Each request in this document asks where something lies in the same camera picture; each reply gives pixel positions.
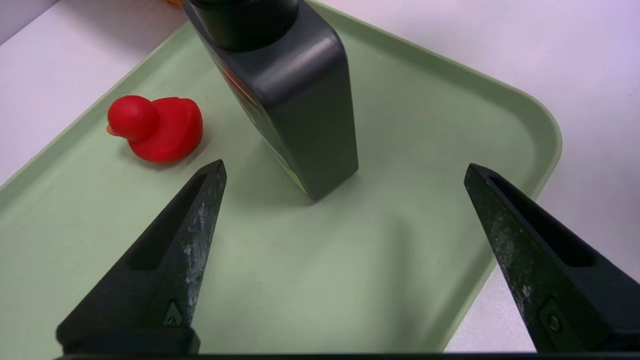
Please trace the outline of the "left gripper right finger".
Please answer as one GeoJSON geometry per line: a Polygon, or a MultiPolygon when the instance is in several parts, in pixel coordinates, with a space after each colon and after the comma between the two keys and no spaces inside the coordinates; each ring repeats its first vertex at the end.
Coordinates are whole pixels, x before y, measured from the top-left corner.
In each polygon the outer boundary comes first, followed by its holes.
{"type": "Polygon", "coordinates": [[[539,353],[638,353],[633,278],[495,171],[464,186],[539,353]]]}

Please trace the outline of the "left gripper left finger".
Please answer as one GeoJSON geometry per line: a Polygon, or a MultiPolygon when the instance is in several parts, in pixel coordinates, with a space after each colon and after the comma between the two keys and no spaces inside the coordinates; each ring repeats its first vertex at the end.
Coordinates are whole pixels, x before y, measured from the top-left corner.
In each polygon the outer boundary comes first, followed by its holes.
{"type": "Polygon", "coordinates": [[[201,167],[55,331],[64,354],[196,354],[192,328],[227,184],[201,167]]]}

